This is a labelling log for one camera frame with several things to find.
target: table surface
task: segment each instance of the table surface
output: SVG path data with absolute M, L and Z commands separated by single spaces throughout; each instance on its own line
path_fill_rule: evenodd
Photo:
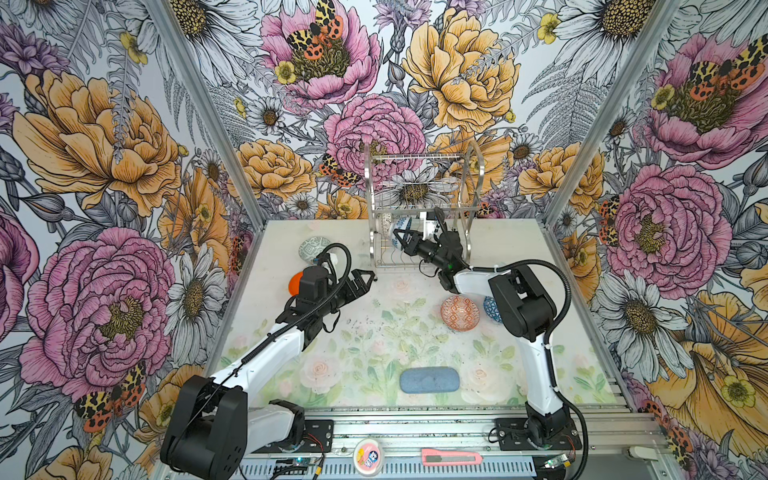
M 221 366 L 245 353 L 272 327 L 289 297 L 290 278 L 306 266 L 299 246 L 316 235 L 344 243 L 352 253 L 353 268 L 371 270 L 367 220 L 269 222 L 234 314 Z M 529 258 L 553 260 L 535 220 L 475 221 L 472 264 L 504 265 Z M 555 304 L 562 305 L 564 293 L 557 275 L 532 268 Z M 425 271 L 432 268 L 425 266 Z M 272 399 L 306 408 L 525 403 L 525 371 L 515 338 L 485 315 L 483 297 L 467 295 L 478 306 L 481 319 L 474 329 L 460 333 L 440 318 L 440 306 L 452 294 L 436 278 L 418 270 L 380 270 L 378 278 L 367 295 L 341 309 L 336 330 L 320 333 L 302 355 L 286 364 L 256 395 L 254 405 Z M 330 327 L 333 320 L 327 316 L 326 325 Z M 558 382 L 569 399 L 581 404 L 615 402 L 575 309 L 570 309 L 552 342 Z M 423 366 L 456 369 L 461 388 L 453 393 L 403 393 L 402 371 Z

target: floral tabletop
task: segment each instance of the floral tabletop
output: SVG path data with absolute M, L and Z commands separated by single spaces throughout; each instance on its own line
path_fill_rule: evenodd
M 288 298 L 289 279 L 306 265 L 298 254 L 306 238 L 321 235 L 344 243 L 352 252 L 353 268 L 369 269 L 367 230 L 366 220 L 270 222 L 220 365 L 237 359 L 271 328 Z M 472 261 L 478 265 L 522 258 L 551 260 L 535 220 L 479 220 L 472 236 L 476 246 Z M 510 248 L 520 244 L 525 248 L 515 249 L 517 252 Z M 536 273 L 561 305 L 558 278 L 544 270 Z M 440 306 L 449 296 L 436 279 L 418 270 L 379 273 L 367 295 L 341 309 L 336 330 L 319 334 L 301 356 L 286 364 L 259 393 L 258 403 L 286 399 L 307 408 L 525 403 L 525 371 L 515 338 L 485 315 L 481 296 L 469 296 L 481 312 L 480 323 L 463 333 L 449 329 L 440 318 Z M 574 310 L 553 341 L 558 378 L 566 396 L 577 403 L 615 402 Z M 423 366 L 456 369 L 461 388 L 454 393 L 403 393 L 400 374 Z

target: blue case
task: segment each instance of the blue case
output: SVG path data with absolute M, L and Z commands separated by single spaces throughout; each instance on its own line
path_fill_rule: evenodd
M 400 376 L 404 393 L 448 393 L 458 390 L 458 372 L 447 366 L 407 369 Z

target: floral wallpaper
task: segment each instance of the floral wallpaper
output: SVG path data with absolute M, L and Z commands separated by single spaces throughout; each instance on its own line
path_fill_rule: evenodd
M 685 35 L 605 132 L 599 193 L 554 223 L 637 409 L 692 480 L 768 478 L 766 13 L 681 6 Z
M 137 47 L 167 52 L 123 0 Z M 173 0 L 181 30 L 270 219 L 367 218 L 374 154 L 485 157 L 478 217 L 541 215 L 568 172 L 654 0 Z M 663 35 L 671 51 L 691 12 Z M 579 186 L 603 195 L 604 154 Z M 446 204 L 460 164 L 385 160 L 382 207 Z M 474 193 L 478 166 L 467 180 Z
M 146 480 L 253 241 L 139 6 L 0 2 L 9 478 Z

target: metal wire rack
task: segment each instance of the metal wire rack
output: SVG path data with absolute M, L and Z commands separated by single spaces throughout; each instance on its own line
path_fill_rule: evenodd
M 383 270 L 418 268 L 419 258 L 406 255 L 392 244 L 389 227 L 400 217 L 413 217 L 418 221 L 421 212 L 429 212 L 435 207 L 442 208 L 447 218 L 453 219 L 450 228 L 460 232 L 465 258 L 469 260 L 472 252 L 469 231 L 485 176 L 485 159 L 475 139 L 468 140 L 463 154 L 371 155 L 370 145 L 366 144 L 364 155 L 369 252 L 374 267 Z M 407 170 L 378 184 L 373 181 L 374 165 L 395 162 L 405 162 L 416 170 Z M 447 167 L 450 174 L 437 177 L 440 165 Z

